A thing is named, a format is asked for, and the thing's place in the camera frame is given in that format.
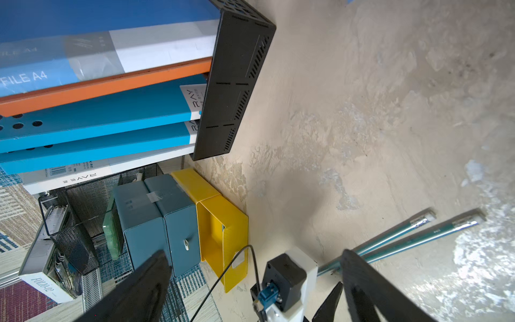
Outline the teal drawer cabinet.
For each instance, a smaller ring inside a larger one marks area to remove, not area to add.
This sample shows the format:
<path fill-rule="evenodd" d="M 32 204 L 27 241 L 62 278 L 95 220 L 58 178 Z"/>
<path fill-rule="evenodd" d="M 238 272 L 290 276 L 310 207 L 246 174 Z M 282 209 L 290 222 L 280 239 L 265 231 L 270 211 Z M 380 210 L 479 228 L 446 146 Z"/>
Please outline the teal drawer cabinet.
<path fill-rule="evenodd" d="M 160 250 L 175 277 L 200 263 L 196 206 L 171 175 L 120 185 L 114 199 L 134 269 Z"/>

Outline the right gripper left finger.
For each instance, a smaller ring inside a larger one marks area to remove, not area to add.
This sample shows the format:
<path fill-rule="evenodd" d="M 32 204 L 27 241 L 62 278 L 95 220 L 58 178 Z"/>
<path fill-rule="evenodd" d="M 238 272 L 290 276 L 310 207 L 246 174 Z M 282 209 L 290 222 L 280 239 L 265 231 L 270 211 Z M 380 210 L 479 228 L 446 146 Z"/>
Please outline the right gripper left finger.
<path fill-rule="evenodd" d="M 158 250 L 77 321 L 159 321 L 171 267 Z"/>

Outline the yellow bottom drawer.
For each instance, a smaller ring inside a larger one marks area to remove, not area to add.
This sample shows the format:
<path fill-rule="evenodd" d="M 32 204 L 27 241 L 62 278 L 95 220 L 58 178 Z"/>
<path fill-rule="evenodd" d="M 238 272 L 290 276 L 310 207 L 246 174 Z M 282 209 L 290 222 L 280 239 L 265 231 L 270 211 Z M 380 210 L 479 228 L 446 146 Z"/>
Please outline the yellow bottom drawer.
<path fill-rule="evenodd" d="M 171 176 L 196 206 L 201 260 L 221 279 L 224 291 L 231 291 L 248 274 L 249 251 L 243 249 L 248 245 L 248 216 L 195 169 Z"/>

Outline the teal pencil pair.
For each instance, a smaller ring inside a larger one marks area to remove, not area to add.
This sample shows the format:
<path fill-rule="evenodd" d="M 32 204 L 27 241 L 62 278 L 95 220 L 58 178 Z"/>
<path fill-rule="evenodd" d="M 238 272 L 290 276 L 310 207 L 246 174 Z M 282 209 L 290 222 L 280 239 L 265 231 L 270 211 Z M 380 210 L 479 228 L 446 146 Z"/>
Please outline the teal pencil pair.
<path fill-rule="evenodd" d="M 472 209 L 430 228 L 424 225 L 435 222 L 436 212 L 426 208 L 402 223 L 352 249 L 368 264 L 405 252 L 451 234 L 480 225 L 487 221 L 481 209 Z"/>

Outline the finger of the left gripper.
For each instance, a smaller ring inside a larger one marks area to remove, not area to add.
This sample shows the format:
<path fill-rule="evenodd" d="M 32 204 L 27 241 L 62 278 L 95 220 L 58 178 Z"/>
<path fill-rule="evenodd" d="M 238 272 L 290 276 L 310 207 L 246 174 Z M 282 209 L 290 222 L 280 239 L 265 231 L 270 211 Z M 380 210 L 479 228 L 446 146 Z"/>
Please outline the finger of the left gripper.
<path fill-rule="evenodd" d="M 338 282 L 317 310 L 312 322 L 334 322 L 337 306 L 343 292 L 343 283 Z"/>

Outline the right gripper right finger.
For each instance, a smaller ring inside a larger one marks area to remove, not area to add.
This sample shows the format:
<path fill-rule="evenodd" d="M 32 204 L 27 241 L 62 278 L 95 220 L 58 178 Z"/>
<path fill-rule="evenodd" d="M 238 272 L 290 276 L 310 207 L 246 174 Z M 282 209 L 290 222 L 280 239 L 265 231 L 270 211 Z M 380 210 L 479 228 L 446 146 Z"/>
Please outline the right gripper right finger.
<path fill-rule="evenodd" d="M 344 250 L 340 264 L 352 321 L 434 320 L 355 252 Z"/>

